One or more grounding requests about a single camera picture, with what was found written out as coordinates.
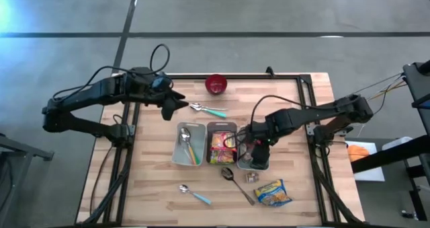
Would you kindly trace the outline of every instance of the red bowl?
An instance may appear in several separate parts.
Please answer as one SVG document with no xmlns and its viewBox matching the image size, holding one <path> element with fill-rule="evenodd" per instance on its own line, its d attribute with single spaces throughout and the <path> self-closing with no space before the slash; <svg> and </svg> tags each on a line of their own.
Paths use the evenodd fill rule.
<svg viewBox="0 0 430 228">
<path fill-rule="evenodd" d="M 222 94 L 226 91 L 227 79 L 222 75 L 213 74 L 206 79 L 204 85 L 211 94 Z"/>
</svg>

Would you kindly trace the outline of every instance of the spoon with teal handle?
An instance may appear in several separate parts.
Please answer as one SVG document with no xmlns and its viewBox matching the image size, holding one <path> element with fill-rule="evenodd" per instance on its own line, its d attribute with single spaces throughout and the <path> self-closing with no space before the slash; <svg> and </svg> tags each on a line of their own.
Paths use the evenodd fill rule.
<svg viewBox="0 0 430 228">
<path fill-rule="evenodd" d="M 196 103 L 194 103 L 194 104 L 190 104 L 189 106 L 190 106 L 192 109 L 197 110 L 197 111 L 204 110 L 204 111 L 206 111 L 207 113 L 213 114 L 213 115 L 215 115 L 215 116 L 218 116 L 218 117 L 221 117 L 221 118 L 227 118 L 227 115 L 226 115 L 225 113 L 215 111 L 215 110 L 213 110 L 213 109 L 211 109 L 211 108 L 208 108 L 208 107 L 203 107 L 203 106 L 202 106 L 202 105 L 200 105 L 200 104 L 196 104 Z"/>
<path fill-rule="evenodd" d="M 212 202 L 210 200 L 208 200 L 207 198 L 203 197 L 200 194 L 196 194 L 195 192 L 191 191 L 185 184 L 181 184 L 179 186 L 179 189 L 181 190 L 181 192 L 184 192 L 184 193 L 189 192 L 190 194 L 193 194 L 194 197 L 200 199 L 201 201 L 205 202 L 206 204 L 209 204 L 209 205 L 212 204 Z"/>
</svg>

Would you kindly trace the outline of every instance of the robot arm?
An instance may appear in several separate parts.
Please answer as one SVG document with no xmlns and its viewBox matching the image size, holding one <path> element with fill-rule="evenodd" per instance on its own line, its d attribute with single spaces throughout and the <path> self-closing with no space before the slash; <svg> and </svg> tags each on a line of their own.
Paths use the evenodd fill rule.
<svg viewBox="0 0 430 228">
<path fill-rule="evenodd" d="M 95 137 L 107 137 L 113 144 L 128 141 L 126 124 L 108 126 L 98 122 L 74 117 L 71 111 L 101 104 L 103 106 L 118 102 L 139 102 L 161 107 L 164 120 L 170 120 L 173 112 L 188 105 L 185 98 L 170 88 L 171 80 L 164 74 L 149 74 L 147 67 L 131 69 L 123 75 L 108 77 L 94 83 L 89 89 L 78 91 L 62 98 L 52 98 L 43 108 L 43 128 L 48 132 L 75 130 L 86 132 Z"/>
<path fill-rule="evenodd" d="M 334 134 L 352 123 L 366 123 L 373 116 L 365 98 L 350 95 L 334 102 L 303 110 L 289 108 L 273 112 L 265 117 L 265 122 L 253 122 L 245 127 L 247 141 L 256 143 L 253 149 L 251 167 L 265 169 L 269 160 L 269 146 L 280 137 L 291 134 L 302 125 L 333 118 L 326 125 L 314 128 L 313 141 L 317 145 L 332 141 Z"/>
</svg>

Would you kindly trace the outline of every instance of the utensil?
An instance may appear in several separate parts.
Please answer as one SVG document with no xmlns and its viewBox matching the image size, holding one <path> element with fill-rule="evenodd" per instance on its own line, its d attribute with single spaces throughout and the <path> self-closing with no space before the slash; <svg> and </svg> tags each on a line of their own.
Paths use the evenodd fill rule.
<svg viewBox="0 0 430 228">
<path fill-rule="evenodd" d="M 187 128 L 185 128 L 185 127 L 182 127 L 181 128 L 181 138 L 182 138 L 182 141 L 185 141 L 185 143 L 187 143 L 187 146 L 188 146 L 188 151 L 189 151 L 189 157 L 191 157 L 190 159 L 191 159 L 191 162 L 194 164 L 194 165 L 197 165 L 197 164 L 199 164 L 200 163 L 200 161 L 196 158 L 196 155 L 194 155 L 194 151 L 193 151 L 193 149 L 192 149 L 192 147 L 191 147 L 191 144 L 189 143 L 189 139 L 191 138 L 191 133 L 189 132 L 189 130 L 187 129 Z"/>
<path fill-rule="evenodd" d="M 233 171 L 228 168 L 228 167 L 223 167 L 221 169 L 221 175 L 227 179 L 228 181 L 233 181 L 234 184 L 236 184 L 237 188 L 239 188 L 242 192 L 243 195 L 245 195 L 245 197 L 247 198 L 249 204 L 254 205 L 255 201 L 245 192 L 243 191 L 243 189 L 236 183 L 236 181 L 234 180 L 234 174 Z"/>
<path fill-rule="evenodd" d="M 206 204 L 209 204 L 209 205 L 212 204 L 212 202 L 209 199 L 203 197 L 200 194 L 196 194 L 195 192 L 192 192 L 185 184 L 181 184 L 179 186 L 179 189 L 181 190 L 181 192 L 184 192 L 184 193 L 188 193 L 189 192 L 190 194 L 193 194 L 194 197 L 200 199 L 201 201 L 205 202 Z"/>
<path fill-rule="evenodd" d="M 209 110 L 223 110 L 223 111 L 228 110 L 226 108 L 211 108 L 211 107 L 203 106 L 199 103 L 191 103 L 190 105 L 195 106 L 196 108 L 205 108 L 205 109 L 209 109 Z"/>
<path fill-rule="evenodd" d="M 221 117 L 221 118 L 227 118 L 227 115 L 226 115 L 225 113 L 218 112 L 218 111 L 214 111 L 214 110 L 212 110 L 212 109 L 210 109 L 210 108 L 208 108 L 208 107 L 203 107 L 203 106 L 201 106 L 200 104 L 190 104 L 189 106 L 190 106 L 192 109 L 197 110 L 197 111 L 204 110 L 204 111 L 206 111 L 206 112 L 208 112 L 208 113 L 211 113 L 211 114 L 213 114 L 213 115 L 216 115 L 216 116 L 218 116 L 218 117 Z"/>
</svg>

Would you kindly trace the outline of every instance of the concrete floor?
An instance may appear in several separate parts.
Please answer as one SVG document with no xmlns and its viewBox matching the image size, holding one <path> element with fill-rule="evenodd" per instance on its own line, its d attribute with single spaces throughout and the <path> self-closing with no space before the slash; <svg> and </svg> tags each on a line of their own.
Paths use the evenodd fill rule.
<svg viewBox="0 0 430 228">
<path fill-rule="evenodd" d="M 121 32 L 129 4 L 130 0 L 0 0 L 0 32 Z M 429 32 L 430 0 L 138 0 L 130 31 Z M 20 212 L 14 217 L 20 227 L 73 224 L 94 138 L 44 132 L 40 111 L 54 92 L 80 85 L 99 67 L 112 65 L 119 42 L 0 38 L 0 132 L 55 151 L 50 163 L 35 159 L 30 168 Z M 172 54 L 166 72 L 262 72 L 266 66 L 276 72 L 328 72 L 337 98 L 401 72 L 404 64 L 430 59 L 430 37 L 136 38 L 128 39 L 121 67 L 148 65 L 151 50 L 161 42 Z M 407 88 L 387 95 L 384 109 L 363 127 L 360 137 L 422 135 L 411 102 Z M 371 105 L 376 109 L 380 100 Z M 99 120 L 101 111 L 95 106 L 76 115 Z M 349 136 L 356 137 L 360 128 Z M 381 200 L 367 198 L 363 208 L 365 213 L 377 212 Z M 366 219 L 387 225 L 393 212 L 386 214 L 390 215 Z"/>
</svg>

